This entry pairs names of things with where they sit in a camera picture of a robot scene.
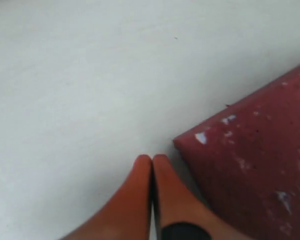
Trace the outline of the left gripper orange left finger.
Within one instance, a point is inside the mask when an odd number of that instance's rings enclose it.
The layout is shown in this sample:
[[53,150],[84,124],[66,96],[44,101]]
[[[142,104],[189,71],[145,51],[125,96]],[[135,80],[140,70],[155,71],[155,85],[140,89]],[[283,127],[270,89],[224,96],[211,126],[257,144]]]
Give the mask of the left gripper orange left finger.
[[139,155],[121,187],[88,221],[64,240],[148,240],[151,224],[152,160]]

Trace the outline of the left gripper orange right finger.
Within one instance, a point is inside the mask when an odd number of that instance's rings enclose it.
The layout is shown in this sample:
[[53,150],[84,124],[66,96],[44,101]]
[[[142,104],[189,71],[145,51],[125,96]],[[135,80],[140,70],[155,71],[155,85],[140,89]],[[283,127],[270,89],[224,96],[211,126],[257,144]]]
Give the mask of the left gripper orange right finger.
[[243,234],[225,223],[199,201],[175,172],[170,159],[152,160],[156,217],[160,240],[241,240]]

